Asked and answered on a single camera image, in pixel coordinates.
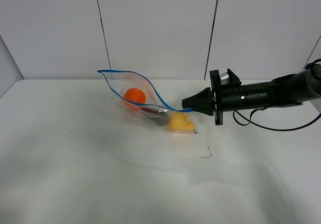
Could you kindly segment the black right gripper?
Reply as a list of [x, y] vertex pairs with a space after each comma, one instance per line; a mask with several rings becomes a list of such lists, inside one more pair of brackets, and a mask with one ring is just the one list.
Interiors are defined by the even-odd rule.
[[221, 84], [219, 70], [210, 71], [211, 87], [182, 100], [182, 107], [208, 116], [215, 116], [215, 124], [223, 124], [223, 113], [240, 110], [243, 106], [243, 86], [239, 77], [230, 69], [229, 83]]

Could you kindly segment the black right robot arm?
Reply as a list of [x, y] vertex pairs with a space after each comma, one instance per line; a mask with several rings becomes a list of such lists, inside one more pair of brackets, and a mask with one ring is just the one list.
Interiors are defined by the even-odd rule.
[[250, 109], [253, 113], [272, 107], [293, 107], [320, 98], [320, 59], [309, 63], [305, 70], [268, 82], [243, 85], [231, 70], [220, 74], [210, 71], [210, 87], [182, 100], [182, 107], [208, 116], [215, 124], [223, 124], [223, 113], [238, 114]]

